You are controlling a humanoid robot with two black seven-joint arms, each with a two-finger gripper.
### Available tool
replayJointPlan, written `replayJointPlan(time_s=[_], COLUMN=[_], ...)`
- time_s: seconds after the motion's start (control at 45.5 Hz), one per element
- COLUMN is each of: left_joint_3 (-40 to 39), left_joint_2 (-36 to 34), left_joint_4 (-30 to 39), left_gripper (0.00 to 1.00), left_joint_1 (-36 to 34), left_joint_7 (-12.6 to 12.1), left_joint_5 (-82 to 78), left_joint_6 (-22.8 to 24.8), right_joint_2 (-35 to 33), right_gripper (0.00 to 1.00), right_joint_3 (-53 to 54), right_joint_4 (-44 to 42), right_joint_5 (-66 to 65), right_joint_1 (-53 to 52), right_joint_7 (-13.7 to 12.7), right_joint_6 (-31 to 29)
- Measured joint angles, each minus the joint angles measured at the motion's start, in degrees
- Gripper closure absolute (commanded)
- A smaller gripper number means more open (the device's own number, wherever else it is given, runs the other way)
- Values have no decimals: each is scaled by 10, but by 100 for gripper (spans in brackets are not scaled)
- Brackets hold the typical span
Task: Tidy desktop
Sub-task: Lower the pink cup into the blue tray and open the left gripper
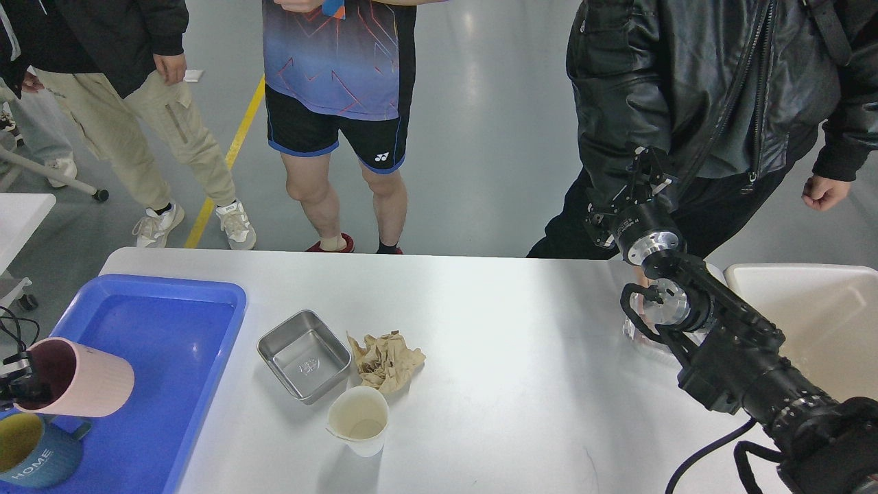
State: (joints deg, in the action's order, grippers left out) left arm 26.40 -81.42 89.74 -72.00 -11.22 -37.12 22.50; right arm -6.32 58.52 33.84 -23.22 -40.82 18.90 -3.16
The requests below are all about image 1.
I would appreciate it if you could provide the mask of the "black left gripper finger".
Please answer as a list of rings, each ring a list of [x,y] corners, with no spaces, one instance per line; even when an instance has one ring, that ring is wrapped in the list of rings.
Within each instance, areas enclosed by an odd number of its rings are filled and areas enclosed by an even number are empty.
[[[14,403],[44,403],[52,398],[51,388],[40,381],[31,364],[3,364],[1,370],[1,409],[12,409]]]

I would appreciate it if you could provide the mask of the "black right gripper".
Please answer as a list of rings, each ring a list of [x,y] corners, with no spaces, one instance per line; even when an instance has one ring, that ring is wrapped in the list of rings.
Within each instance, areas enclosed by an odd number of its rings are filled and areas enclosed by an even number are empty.
[[[659,251],[686,251],[687,243],[671,213],[655,200],[678,182],[670,173],[668,154],[654,146],[639,146],[628,171],[625,200],[630,203],[589,205],[586,230],[593,243],[618,250],[632,266],[642,266],[646,257]]]

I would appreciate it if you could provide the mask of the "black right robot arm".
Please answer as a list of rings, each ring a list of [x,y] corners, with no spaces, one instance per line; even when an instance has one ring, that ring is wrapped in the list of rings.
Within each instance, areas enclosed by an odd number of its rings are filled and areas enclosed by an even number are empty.
[[[637,331],[667,345],[683,367],[678,387],[713,412],[745,410],[749,420],[685,460],[671,493],[693,463],[728,442],[748,493],[758,493],[749,456],[775,462],[794,493],[875,493],[876,401],[836,401],[780,354],[782,331],[686,251],[680,229],[656,197],[674,182],[667,153],[640,147],[628,181],[611,202],[589,207],[590,236],[616,247],[653,280],[630,283],[620,304]]]

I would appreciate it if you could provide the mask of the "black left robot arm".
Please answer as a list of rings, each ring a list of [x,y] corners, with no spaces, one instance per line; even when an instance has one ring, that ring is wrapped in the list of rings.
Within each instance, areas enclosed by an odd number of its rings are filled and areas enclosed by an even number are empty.
[[[3,364],[1,371],[2,410],[9,410],[13,403],[25,403],[25,401],[44,403],[51,398],[51,388],[40,380],[36,369],[29,362]]]

